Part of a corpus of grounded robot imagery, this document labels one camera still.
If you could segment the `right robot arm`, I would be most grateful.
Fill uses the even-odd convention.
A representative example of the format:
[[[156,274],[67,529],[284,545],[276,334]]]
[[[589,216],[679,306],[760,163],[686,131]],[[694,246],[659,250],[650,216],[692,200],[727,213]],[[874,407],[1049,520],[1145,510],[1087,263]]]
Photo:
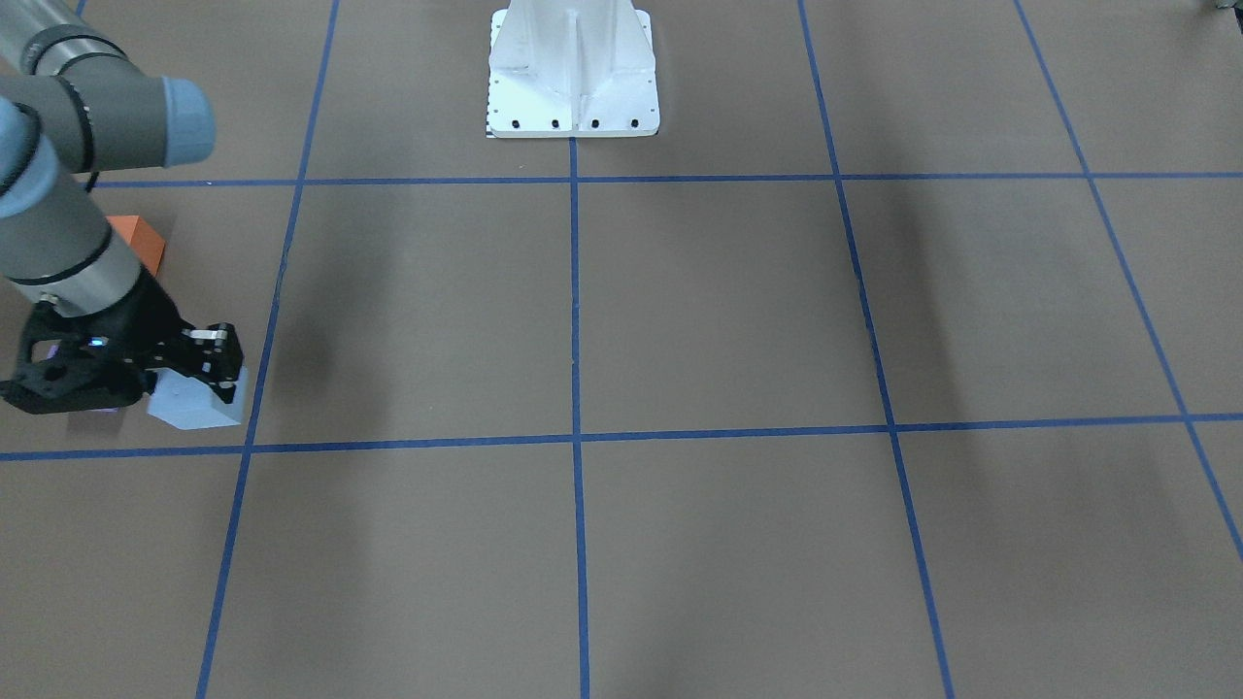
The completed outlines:
[[[203,162],[213,104],[150,76],[62,1],[5,1],[2,279],[31,306],[2,399],[29,415],[121,409],[181,430],[242,420],[249,372],[232,323],[181,318],[80,177]]]

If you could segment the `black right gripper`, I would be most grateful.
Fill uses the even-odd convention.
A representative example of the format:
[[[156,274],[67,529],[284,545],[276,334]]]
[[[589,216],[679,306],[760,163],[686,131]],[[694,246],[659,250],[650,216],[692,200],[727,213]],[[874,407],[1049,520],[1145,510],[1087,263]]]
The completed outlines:
[[[1,384],[19,410],[124,408],[154,393],[158,369],[200,381],[222,404],[236,400],[244,351],[234,323],[191,326],[150,271],[101,313],[67,317],[65,306],[45,295],[19,333],[12,376]]]

